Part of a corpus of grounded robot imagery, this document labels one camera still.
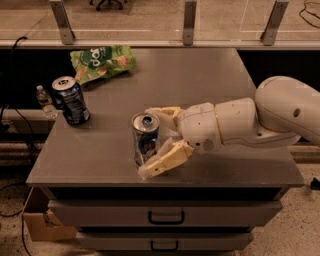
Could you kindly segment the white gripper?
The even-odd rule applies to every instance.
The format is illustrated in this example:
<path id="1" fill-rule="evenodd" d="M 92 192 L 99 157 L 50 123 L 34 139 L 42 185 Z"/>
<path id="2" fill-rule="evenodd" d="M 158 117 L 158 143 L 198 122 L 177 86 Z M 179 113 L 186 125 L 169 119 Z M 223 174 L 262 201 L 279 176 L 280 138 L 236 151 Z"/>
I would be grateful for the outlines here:
<path id="1" fill-rule="evenodd" d="M 158 117 L 169 129 L 176 129 L 184 140 L 168 139 L 158 153 L 138 168 L 142 178 L 161 175 L 185 163 L 194 149 L 201 154 L 217 151 L 221 145 L 220 132 L 211 103 L 193 105 L 186 110 L 180 107 L 156 107 L 146 109 Z"/>

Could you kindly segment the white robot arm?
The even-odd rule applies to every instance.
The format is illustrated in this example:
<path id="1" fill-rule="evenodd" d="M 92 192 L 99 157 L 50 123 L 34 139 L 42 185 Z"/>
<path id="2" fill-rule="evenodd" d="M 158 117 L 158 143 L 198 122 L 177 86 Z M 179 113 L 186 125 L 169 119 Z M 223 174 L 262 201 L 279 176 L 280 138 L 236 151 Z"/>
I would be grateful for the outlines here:
<path id="1" fill-rule="evenodd" d="M 157 153 L 138 167 L 143 178 L 158 176 L 185 163 L 193 152 L 210 153 L 223 146 L 282 147 L 301 137 L 320 145 L 320 96 L 309 85 L 286 76 L 264 80 L 255 97 L 187 109 L 149 108 L 166 128 L 176 132 Z"/>

